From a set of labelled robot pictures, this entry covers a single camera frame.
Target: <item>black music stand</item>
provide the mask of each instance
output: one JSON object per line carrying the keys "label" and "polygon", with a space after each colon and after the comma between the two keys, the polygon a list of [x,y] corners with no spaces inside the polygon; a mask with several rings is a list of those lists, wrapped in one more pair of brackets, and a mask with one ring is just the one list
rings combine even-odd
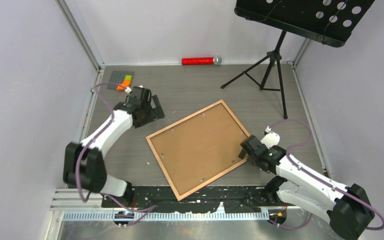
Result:
{"label": "black music stand", "polygon": [[[287,119],[285,92],[282,80],[280,48],[287,32],[329,45],[342,47],[354,27],[375,0],[237,0],[234,12],[246,20],[259,22],[282,30],[277,45],[267,56],[221,85],[224,89],[243,75],[248,76],[260,90],[279,91],[282,97],[283,118]],[[270,59],[261,83],[248,72]],[[264,88],[273,65],[277,64],[280,89]]]}

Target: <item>gray wall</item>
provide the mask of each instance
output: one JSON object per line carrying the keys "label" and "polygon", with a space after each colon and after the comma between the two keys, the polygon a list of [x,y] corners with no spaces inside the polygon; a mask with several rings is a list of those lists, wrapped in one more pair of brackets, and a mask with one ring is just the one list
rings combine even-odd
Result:
{"label": "gray wall", "polygon": [[[255,63],[281,34],[237,16],[235,0],[71,1],[107,65],[180,64],[181,58],[213,55],[223,63]],[[283,61],[295,58],[303,40],[286,35]]]}
{"label": "gray wall", "polygon": [[0,0],[0,239],[43,233],[95,75],[54,0]]}
{"label": "gray wall", "polygon": [[[333,178],[364,187],[384,214],[384,1],[374,2],[344,47],[313,42],[298,71]],[[360,239],[384,239],[384,230]]]}

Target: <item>wooden floor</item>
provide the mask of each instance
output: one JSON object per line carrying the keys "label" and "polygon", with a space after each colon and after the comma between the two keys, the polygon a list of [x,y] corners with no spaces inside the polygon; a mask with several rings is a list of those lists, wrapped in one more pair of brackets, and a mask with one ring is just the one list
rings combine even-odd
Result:
{"label": "wooden floor", "polygon": [[[105,156],[106,170],[110,175],[129,181],[136,186],[168,185],[145,137],[223,99],[242,122],[250,134],[261,138],[267,125],[282,119],[282,99],[280,92],[259,91],[258,86],[248,77],[242,76],[225,89],[220,85],[227,82],[248,65],[204,65],[204,66],[107,66],[103,83],[109,81],[111,72],[134,71],[132,84],[143,85],[158,95],[165,118],[140,128],[131,128],[124,133]],[[261,81],[267,65],[254,68],[250,74]],[[291,66],[282,65],[283,84],[289,119],[307,122],[304,107],[298,92]],[[279,79],[276,68],[268,78],[266,88],[278,88]],[[108,102],[115,106],[123,102],[126,93],[101,88]],[[95,131],[110,115],[109,110],[99,99],[96,102],[89,134]],[[280,135],[280,146],[287,148],[303,142],[308,137],[306,128],[297,123],[286,123],[275,129]],[[293,150],[302,163],[318,172],[322,165],[314,143]],[[233,170],[213,185],[265,185],[274,177],[248,164]]]}

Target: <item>purple cable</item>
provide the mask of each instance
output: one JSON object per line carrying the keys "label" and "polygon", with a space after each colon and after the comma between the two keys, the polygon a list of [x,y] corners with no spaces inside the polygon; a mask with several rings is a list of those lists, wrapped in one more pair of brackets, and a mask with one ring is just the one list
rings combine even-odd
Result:
{"label": "purple cable", "polygon": [[[86,150],[89,148],[89,146],[113,123],[114,121],[114,112],[113,112],[113,108],[111,107],[110,103],[99,93],[98,91],[98,87],[100,86],[103,86],[103,85],[116,85],[116,86],[122,86],[118,83],[113,83],[113,82],[107,82],[107,83],[100,83],[100,84],[97,84],[96,86],[94,86],[92,88],[92,90],[95,90],[95,93],[97,94],[97,96],[102,100],[102,102],[107,106],[107,108],[110,110],[111,112],[111,120],[95,135],[92,137],[92,139],[86,143],[86,145],[83,147],[83,149],[80,151],[80,154],[78,155],[78,158],[77,158],[77,162],[75,163],[75,185],[77,187],[77,190],[78,190],[78,194],[81,198],[81,200],[83,202],[87,202],[89,200],[89,196],[91,195],[91,191],[89,191],[87,193],[87,196],[83,196],[83,192],[82,192],[82,184],[80,182],[80,163],[82,161],[82,158],[83,158],[83,155],[85,154]],[[142,209],[142,210],[134,210],[134,209],[130,209],[130,208],[127,208],[125,207],[124,205],[122,205],[119,201],[117,201],[113,196],[111,195],[107,195],[110,199],[112,199],[116,204],[118,204],[120,207],[122,208],[125,208],[125,209],[128,209],[129,211],[132,211],[132,212],[139,212],[139,213],[143,213],[143,212],[146,212],[147,210],[149,209],[154,209],[155,207],[148,207],[148,208],[145,208],[145,209]]]}
{"label": "purple cable", "polygon": [[[283,225],[279,225],[280,228],[282,229],[286,229],[286,230],[291,230],[291,231],[295,231],[295,230],[300,230],[300,229],[303,229],[305,227],[307,227],[307,225],[310,223],[310,220],[313,218],[313,214],[311,213],[310,216],[308,217],[308,220],[302,225],[302,226],[299,226],[299,227],[288,227],[288,226],[283,226]],[[273,224],[273,225],[277,225],[278,223],[276,222],[278,220],[278,217],[276,217],[273,220],[269,219],[268,221]]]}
{"label": "purple cable", "polygon": [[[300,123],[300,124],[303,124],[307,129],[308,129],[308,132],[309,132],[309,136],[308,136],[308,140],[306,142],[301,142],[301,143],[297,143],[297,144],[293,144],[291,146],[289,146],[287,149],[286,149],[286,157],[287,159],[292,163],[292,165],[294,165],[295,167],[298,167],[298,163],[296,163],[291,157],[290,157],[290,151],[291,149],[293,148],[297,148],[297,147],[303,147],[305,145],[307,145],[312,137],[313,137],[313,132],[311,131],[311,128],[303,121],[301,120],[298,120],[298,119],[283,119],[283,120],[280,120],[276,123],[274,123],[273,125],[270,125],[270,128],[273,129],[274,127],[276,127],[277,125],[279,124],[282,124],[284,122],[296,122],[296,123]],[[382,225],[379,226],[379,227],[371,227],[371,226],[368,226],[366,227],[367,230],[373,230],[373,231],[378,231],[378,230],[382,230],[384,229],[384,216],[374,207],[372,207],[371,205],[367,204],[366,202],[358,199],[357,197],[349,194],[348,192],[342,190],[342,189],[339,189],[337,187],[334,187],[332,184],[328,183],[327,181],[321,179],[320,177],[312,174],[310,171],[308,171],[307,169],[305,168],[301,168],[301,170],[306,173],[307,175],[309,175],[310,177],[312,177],[313,179],[319,181],[320,183],[326,185],[327,187],[333,189],[334,191],[338,191],[340,192],[341,194],[349,197],[350,199],[356,201],[357,203],[363,205],[364,207],[368,208],[370,211],[374,212],[376,215],[379,216],[380,220],[382,221]]]}

